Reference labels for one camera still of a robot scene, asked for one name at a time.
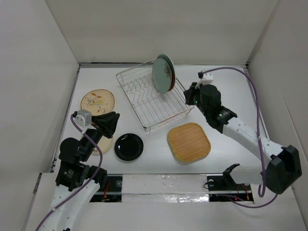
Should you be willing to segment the light green flower plate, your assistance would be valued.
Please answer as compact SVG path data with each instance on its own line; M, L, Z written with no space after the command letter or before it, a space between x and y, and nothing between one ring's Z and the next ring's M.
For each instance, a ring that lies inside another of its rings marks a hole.
M157 58L152 67L152 79L154 86L160 93L169 90L172 83L172 73L168 62L163 58Z

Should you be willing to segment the red and teal plate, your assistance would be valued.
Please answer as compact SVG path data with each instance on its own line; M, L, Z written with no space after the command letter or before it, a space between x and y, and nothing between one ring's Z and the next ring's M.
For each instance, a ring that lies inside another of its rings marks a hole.
M157 58L163 58L164 60L166 60L166 62L169 65L169 68L170 68L170 71L171 71L171 84L170 84L168 91L171 91L174 88L175 81L176 81L174 64L173 64L171 58L166 54L160 54L160 55L158 55Z

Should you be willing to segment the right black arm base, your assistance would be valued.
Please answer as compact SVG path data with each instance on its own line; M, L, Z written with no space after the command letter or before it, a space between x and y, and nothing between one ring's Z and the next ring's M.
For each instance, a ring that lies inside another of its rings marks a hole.
M207 175L207 182L203 188L208 190L210 202L253 202L253 193L250 185L228 185L224 182L223 175Z

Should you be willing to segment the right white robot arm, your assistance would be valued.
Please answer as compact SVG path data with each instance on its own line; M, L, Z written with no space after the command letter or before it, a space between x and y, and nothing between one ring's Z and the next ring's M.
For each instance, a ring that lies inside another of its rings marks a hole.
M302 175L298 150L274 143L246 125L233 111L222 106L221 94L213 85L192 83L184 91L185 103L195 105L209 126L230 137L261 161L260 167L233 164L223 172L227 189L239 184L264 184L275 194L282 194Z

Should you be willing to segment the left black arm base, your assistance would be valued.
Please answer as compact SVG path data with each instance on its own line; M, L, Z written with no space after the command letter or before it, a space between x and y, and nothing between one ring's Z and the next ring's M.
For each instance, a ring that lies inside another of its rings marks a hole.
M108 174L104 188L99 189L90 202L118 203L122 201L123 175Z

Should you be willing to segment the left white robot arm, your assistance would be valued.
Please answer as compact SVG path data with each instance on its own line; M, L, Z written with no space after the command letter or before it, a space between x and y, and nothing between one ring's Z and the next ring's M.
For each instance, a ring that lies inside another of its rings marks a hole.
M50 210L36 230L72 231L94 194L106 188L107 171L101 167L103 153L98 143L103 137L113 137L119 118L116 112L97 116L87 110L72 113L70 121L82 137L69 137L60 144Z

